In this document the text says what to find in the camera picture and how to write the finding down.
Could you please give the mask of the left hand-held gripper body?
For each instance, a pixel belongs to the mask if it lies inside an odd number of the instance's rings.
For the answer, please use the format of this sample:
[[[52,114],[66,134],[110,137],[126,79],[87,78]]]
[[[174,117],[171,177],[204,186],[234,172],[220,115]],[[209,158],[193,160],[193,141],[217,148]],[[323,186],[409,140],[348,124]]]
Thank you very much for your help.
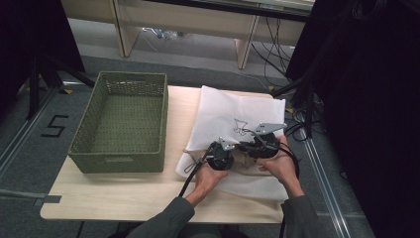
[[[233,145],[219,138],[213,142],[206,151],[205,160],[209,166],[215,171],[226,171],[231,168],[234,163],[232,152],[235,149]]]

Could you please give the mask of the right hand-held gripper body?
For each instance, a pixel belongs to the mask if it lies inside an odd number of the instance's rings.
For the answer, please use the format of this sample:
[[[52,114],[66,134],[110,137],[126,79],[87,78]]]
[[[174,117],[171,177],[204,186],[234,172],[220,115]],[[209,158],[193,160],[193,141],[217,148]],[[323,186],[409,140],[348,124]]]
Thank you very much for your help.
[[[248,147],[248,155],[254,159],[268,159],[274,157],[279,149],[280,142],[274,135],[275,131],[285,129],[286,124],[260,123],[260,125],[252,131],[254,141]]]

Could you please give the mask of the white mesh laundry bag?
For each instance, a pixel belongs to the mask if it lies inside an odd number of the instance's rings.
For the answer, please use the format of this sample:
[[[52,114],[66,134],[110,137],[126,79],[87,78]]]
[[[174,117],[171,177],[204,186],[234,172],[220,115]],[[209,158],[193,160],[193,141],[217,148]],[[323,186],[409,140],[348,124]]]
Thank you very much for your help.
[[[223,138],[229,143],[250,142],[260,123],[284,122],[283,99],[240,96],[203,86],[198,111],[190,139],[175,171],[188,177],[199,154],[211,143]],[[287,199],[283,185],[259,166],[245,152],[232,152],[234,163],[229,175],[219,182],[218,188],[251,198],[281,201]]]

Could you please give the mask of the person's left hand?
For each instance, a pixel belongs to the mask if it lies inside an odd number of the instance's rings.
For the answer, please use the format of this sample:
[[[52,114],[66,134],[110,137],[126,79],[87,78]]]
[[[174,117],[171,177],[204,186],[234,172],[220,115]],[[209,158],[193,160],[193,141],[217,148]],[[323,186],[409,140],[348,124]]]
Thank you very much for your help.
[[[227,171],[215,171],[209,165],[202,166],[195,175],[195,188],[185,199],[196,206],[209,192],[229,173]]]

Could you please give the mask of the person's right hand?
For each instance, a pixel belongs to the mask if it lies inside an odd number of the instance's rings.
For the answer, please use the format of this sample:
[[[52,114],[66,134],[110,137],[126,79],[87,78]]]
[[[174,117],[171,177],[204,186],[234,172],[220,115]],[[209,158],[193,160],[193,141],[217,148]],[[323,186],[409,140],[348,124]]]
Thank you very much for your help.
[[[256,163],[262,172],[268,171],[284,186],[289,198],[304,194],[300,181],[295,173],[295,164],[292,158],[282,150],[269,159],[257,159]]]

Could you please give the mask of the black metal stand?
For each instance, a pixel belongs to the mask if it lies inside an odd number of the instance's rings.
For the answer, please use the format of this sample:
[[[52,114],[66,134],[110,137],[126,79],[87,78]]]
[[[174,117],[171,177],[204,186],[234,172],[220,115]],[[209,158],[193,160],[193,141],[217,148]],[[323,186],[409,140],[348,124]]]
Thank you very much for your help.
[[[277,89],[273,91],[270,95],[273,98],[276,98],[286,92],[291,90],[295,90],[290,102],[294,108],[304,108],[305,115],[303,120],[303,128],[306,133],[306,136],[311,139],[312,138],[312,116],[314,110],[314,90],[312,87],[312,79],[308,75],[303,75],[301,78],[287,84],[286,86],[282,87],[281,89]]]

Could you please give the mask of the green woven basket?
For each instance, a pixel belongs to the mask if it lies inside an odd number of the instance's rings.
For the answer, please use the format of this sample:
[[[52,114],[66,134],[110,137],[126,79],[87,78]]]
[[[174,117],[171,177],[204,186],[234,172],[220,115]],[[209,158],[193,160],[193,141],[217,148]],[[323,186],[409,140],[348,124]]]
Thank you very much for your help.
[[[84,174],[163,171],[164,73],[102,71],[68,150]]]

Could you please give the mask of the black curtain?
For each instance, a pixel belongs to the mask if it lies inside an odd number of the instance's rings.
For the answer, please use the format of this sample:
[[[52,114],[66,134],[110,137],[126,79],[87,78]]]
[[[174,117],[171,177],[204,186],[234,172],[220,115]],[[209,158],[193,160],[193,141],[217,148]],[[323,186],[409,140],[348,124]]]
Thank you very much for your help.
[[[0,0],[0,115],[29,81],[35,55],[46,54],[84,73],[60,0]]]
[[[420,0],[315,0],[287,74],[314,76],[327,132],[375,238],[420,238]]]

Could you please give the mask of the grey tape strip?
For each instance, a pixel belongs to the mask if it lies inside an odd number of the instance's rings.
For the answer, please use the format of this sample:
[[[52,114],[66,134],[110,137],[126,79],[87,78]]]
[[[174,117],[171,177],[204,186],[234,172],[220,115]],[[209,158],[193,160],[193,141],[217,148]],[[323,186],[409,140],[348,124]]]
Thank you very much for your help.
[[[45,203],[60,203],[61,195],[49,195],[46,193],[15,191],[0,189],[0,197],[31,199],[33,206],[41,207]]]

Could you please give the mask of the black tripod stand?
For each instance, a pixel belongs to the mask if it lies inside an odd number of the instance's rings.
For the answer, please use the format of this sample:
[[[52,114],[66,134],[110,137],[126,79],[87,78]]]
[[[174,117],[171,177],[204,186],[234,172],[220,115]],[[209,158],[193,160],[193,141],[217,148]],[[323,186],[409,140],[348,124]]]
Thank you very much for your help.
[[[30,63],[30,69],[30,105],[27,116],[28,120],[32,119],[40,108],[40,79],[42,79],[49,88],[60,88],[63,86],[63,81],[59,77],[58,71],[63,70],[89,87],[95,85],[93,80],[77,71],[68,63],[46,54],[35,55]]]

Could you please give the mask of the metal floor rail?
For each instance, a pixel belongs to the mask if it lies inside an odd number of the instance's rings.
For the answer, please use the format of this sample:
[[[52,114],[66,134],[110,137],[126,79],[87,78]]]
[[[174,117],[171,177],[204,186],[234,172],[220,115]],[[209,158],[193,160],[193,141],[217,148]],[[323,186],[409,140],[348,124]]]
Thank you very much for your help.
[[[313,140],[307,138],[304,144],[338,238],[352,238],[348,223],[328,181]]]
[[[57,89],[48,89],[46,95],[40,102],[39,110],[25,121],[23,126],[19,129],[15,137],[8,144],[5,150],[0,154],[0,178],[4,176],[10,165],[13,163],[17,155],[22,150],[23,146],[38,126],[42,117],[46,112],[46,108],[57,95]]]

